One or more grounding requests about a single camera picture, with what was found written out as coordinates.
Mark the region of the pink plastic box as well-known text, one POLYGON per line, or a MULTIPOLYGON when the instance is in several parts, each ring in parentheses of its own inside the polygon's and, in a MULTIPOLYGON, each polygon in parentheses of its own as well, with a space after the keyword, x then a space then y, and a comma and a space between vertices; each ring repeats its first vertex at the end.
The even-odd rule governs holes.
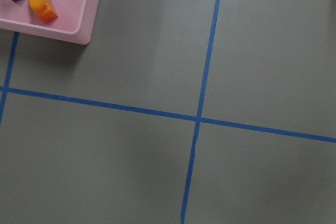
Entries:
POLYGON ((48 23, 36 17, 28 0, 1 0, 1 28, 86 45, 91 40, 99 0, 51 0, 58 17, 48 23))

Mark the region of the brown paper table mat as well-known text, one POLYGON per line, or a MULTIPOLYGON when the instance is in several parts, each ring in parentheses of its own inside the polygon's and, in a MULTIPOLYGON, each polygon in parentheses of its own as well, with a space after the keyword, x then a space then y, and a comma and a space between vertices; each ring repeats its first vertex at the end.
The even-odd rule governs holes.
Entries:
POLYGON ((100 0, 1 31, 1 223, 335 223, 335 0, 100 0))

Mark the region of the orange block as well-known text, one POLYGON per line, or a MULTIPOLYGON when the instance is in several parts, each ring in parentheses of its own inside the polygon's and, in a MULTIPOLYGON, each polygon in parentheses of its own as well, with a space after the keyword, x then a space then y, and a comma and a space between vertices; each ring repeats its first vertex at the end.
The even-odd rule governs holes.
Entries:
POLYGON ((28 0, 28 5, 34 15, 44 23, 51 22, 58 18, 58 14, 51 0, 28 0))

